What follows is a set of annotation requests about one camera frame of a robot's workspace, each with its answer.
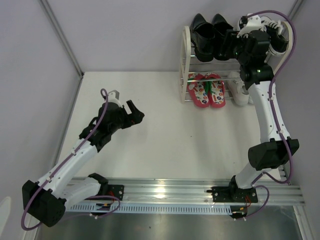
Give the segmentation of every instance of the metal shoe rack shelf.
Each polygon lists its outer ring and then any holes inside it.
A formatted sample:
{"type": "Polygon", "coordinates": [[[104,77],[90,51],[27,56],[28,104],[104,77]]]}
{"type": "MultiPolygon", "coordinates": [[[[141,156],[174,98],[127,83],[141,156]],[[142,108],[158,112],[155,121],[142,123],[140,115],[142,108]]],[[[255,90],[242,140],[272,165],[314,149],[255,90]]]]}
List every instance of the metal shoe rack shelf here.
{"type": "MultiPolygon", "coordinates": [[[[201,74],[203,76],[215,73],[221,77],[222,81],[230,81],[235,78],[228,78],[230,72],[239,72],[240,64],[235,59],[227,61],[219,61],[214,59],[211,62],[200,62],[194,51],[194,46],[191,43],[190,29],[188,26],[183,27],[182,40],[181,40],[181,53],[180,53],[180,66],[179,66],[179,91],[181,101],[192,101],[187,85],[191,82],[199,82],[199,80],[189,79],[191,74],[201,74]]],[[[202,79],[201,82],[217,81],[215,78],[202,79]]],[[[225,84],[225,99],[232,99],[232,95],[225,84]]]]}

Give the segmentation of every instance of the flip-flop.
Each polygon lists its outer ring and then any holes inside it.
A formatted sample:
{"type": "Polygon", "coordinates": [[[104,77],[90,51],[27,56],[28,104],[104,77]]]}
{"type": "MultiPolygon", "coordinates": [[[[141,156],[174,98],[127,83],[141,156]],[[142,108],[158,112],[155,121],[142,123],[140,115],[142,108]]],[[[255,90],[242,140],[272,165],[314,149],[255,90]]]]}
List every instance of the flip-flop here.
{"type": "MultiPolygon", "coordinates": [[[[201,74],[189,74],[188,78],[190,80],[201,80],[204,79],[205,76],[201,74]]],[[[207,108],[210,105],[209,99],[208,99],[208,85],[205,81],[195,81],[188,83],[188,86],[186,87],[187,91],[190,94],[190,97],[193,100],[193,103],[199,107],[199,108],[207,108]]]]}
{"type": "MultiPolygon", "coordinates": [[[[220,79],[218,74],[212,73],[206,79],[220,79]]],[[[213,108],[222,108],[226,105],[225,84],[223,81],[208,81],[208,98],[213,108]]]]}

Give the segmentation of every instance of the white sneaker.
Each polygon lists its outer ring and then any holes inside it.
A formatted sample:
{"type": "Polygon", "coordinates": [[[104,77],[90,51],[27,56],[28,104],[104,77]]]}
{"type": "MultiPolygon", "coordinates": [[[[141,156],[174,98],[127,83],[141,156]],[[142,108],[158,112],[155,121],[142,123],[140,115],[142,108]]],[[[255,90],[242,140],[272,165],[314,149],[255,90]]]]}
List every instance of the white sneaker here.
{"type": "Polygon", "coordinates": [[[227,84],[235,103],[239,106],[245,106],[249,101],[249,92],[246,90],[245,83],[241,80],[240,74],[236,71],[232,71],[228,75],[227,84]]]}
{"type": "Polygon", "coordinates": [[[287,50],[289,41],[283,35],[284,26],[281,21],[274,21],[267,16],[261,17],[263,30],[270,36],[269,51],[274,56],[281,56],[287,50]]]}

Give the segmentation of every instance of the white shoe rack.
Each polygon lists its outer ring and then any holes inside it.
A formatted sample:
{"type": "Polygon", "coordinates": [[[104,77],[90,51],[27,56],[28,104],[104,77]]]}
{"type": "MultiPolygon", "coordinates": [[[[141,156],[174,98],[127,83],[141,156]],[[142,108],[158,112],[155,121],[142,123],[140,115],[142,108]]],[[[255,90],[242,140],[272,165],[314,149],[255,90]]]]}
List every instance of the white shoe rack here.
{"type": "MultiPolygon", "coordinates": [[[[285,54],[281,55],[280,61],[274,69],[274,74],[278,71],[280,66],[283,64],[287,56],[292,50],[293,46],[293,33],[292,28],[288,24],[287,21],[283,21],[282,24],[287,28],[289,45],[285,54]]],[[[212,79],[202,79],[201,82],[210,82],[210,81],[230,81],[235,78],[228,78],[230,72],[240,72],[240,64],[236,59],[230,59],[227,61],[219,61],[213,59],[210,62],[201,62],[197,59],[194,51],[194,46],[191,43],[190,36],[190,28],[188,26],[184,26],[182,30],[182,40],[181,40],[181,50],[180,50],[180,66],[179,66],[179,91],[180,98],[182,103],[187,101],[192,101],[187,86],[190,82],[199,82],[199,80],[191,80],[189,79],[190,74],[202,74],[208,75],[211,73],[218,74],[221,79],[217,80],[215,78],[212,79]]],[[[228,89],[228,86],[225,84],[225,94],[224,98],[232,99],[232,95],[228,89]]]]}

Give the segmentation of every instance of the gray wall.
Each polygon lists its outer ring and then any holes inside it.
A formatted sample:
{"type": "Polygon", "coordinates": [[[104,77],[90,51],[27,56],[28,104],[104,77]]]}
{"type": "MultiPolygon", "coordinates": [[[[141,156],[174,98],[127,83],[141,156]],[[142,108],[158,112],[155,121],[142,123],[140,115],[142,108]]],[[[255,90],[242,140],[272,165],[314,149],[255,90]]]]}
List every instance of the gray wall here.
{"type": "Polygon", "coordinates": [[[177,71],[182,28],[197,13],[235,24],[241,15],[295,0],[51,0],[84,71],[177,71]]]}
{"type": "Polygon", "coordinates": [[[36,0],[0,1],[0,201],[12,208],[2,240],[22,234],[22,185],[48,171],[77,75],[36,0]]]}
{"type": "Polygon", "coordinates": [[[294,182],[306,201],[314,229],[320,236],[320,2],[307,0],[294,20],[297,30],[295,53],[276,82],[283,120],[300,149],[293,156],[294,182]]]}

